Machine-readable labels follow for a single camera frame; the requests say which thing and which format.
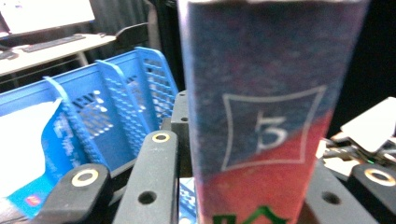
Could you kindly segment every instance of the number 5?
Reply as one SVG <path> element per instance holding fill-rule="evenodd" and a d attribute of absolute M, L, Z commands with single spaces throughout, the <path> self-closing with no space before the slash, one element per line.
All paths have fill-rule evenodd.
<path fill-rule="evenodd" d="M 276 127 L 277 125 L 283 123 L 286 118 L 263 118 L 262 114 L 262 111 L 260 111 L 257 117 L 255 128 L 255 131 L 258 135 L 256 153 L 260 153 L 263 150 L 268 150 L 274 147 L 279 147 L 288 137 L 288 132 L 286 130 Z M 270 143 L 264 143 L 263 137 L 265 135 L 274 135 L 276 139 Z"/>

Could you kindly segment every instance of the desk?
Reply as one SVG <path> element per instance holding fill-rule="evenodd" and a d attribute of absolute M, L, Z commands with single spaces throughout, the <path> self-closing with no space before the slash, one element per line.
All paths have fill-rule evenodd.
<path fill-rule="evenodd" d="M 21 49 L 13 50 L 19 54 L 19 57 L 13 60 L 0 60 L 0 77 L 74 54 L 78 56 L 81 66 L 85 66 L 88 64 L 84 55 L 85 50 L 103 46 L 116 39 L 116 37 L 112 35 L 103 37 L 99 35 L 85 36 L 86 38 L 84 39 L 31 53 L 23 52 Z"/>

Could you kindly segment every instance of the plastic basket divider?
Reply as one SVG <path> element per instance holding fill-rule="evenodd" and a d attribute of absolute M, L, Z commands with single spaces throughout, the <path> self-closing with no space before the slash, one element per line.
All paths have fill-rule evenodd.
<path fill-rule="evenodd" d="M 135 48 L 139 55 L 145 86 L 150 92 L 157 114 L 158 123 L 172 116 L 173 106 L 178 93 L 168 63 L 163 54 L 155 49 Z"/>
<path fill-rule="evenodd" d="M 116 57 L 106 59 L 105 62 L 116 65 L 122 72 L 122 78 L 127 84 L 125 88 L 129 89 L 137 100 L 140 109 L 144 110 L 144 117 L 151 132 L 157 131 L 160 125 L 157 120 L 156 111 L 149 88 L 146 81 L 146 76 L 140 65 L 140 60 L 135 50 L 123 53 Z"/>
<path fill-rule="evenodd" d="M 145 110 L 140 108 L 125 82 L 123 73 L 116 65 L 104 61 L 96 63 L 120 115 L 131 149 L 137 157 L 144 138 L 152 132 L 143 115 Z"/>
<path fill-rule="evenodd" d="M 62 88 L 61 85 L 59 85 L 55 80 L 53 80 L 50 77 L 44 77 L 44 79 L 51 86 L 53 93 L 63 99 L 64 107 L 62 108 L 62 110 L 66 114 L 67 119 L 72 124 L 72 128 L 76 131 L 78 139 L 80 140 L 80 143 L 83 145 L 84 151 L 87 154 L 90 162 L 101 163 L 108 167 L 105 158 L 100 153 L 97 145 L 91 140 L 90 135 L 88 134 L 83 121 L 79 117 L 76 109 L 72 106 L 71 101 L 64 88 Z"/>

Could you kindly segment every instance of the screw hole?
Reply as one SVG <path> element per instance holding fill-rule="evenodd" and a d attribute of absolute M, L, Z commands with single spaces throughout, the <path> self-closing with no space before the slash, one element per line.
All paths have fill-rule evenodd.
<path fill-rule="evenodd" d="M 152 141 L 156 143 L 163 143 L 166 142 L 170 139 L 169 134 L 167 133 L 157 133 L 154 136 L 152 136 Z"/>
<path fill-rule="evenodd" d="M 337 195 L 329 191 L 325 191 L 322 193 L 322 199 L 326 201 L 326 203 L 332 203 L 332 204 L 341 203 L 341 199 Z"/>
<path fill-rule="evenodd" d="M 93 178 L 93 174 L 83 174 L 81 176 L 78 177 L 79 181 L 86 181 L 88 179 Z"/>
<path fill-rule="evenodd" d="M 157 194 L 152 191 L 145 191 L 139 195 L 137 200 L 142 204 L 151 204 L 157 199 Z"/>
<path fill-rule="evenodd" d="M 373 173 L 373 176 L 380 180 L 388 180 L 388 178 L 386 176 L 379 174 L 379 173 Z"/>
<path fill-rule="evenodd" d="M 155 139 L 157 139 L 157 140 L 164 140 L 164 139 L 166 139 L 166 136 L 165 136 L 165 135 L 157 135 L 157 136 L 155 137 Z"/>

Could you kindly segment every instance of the blue plastic basket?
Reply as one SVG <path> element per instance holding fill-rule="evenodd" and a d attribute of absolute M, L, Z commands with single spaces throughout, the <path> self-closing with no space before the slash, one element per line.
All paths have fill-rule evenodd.
<path fill-rule="evenodd" d="M 135 50 L 0 94 L 0 116 L 64 100 L 91 162 L 115 170 L 137 157 L 147 133 L 170 117 L 177 87 L 158 50 Z"/>

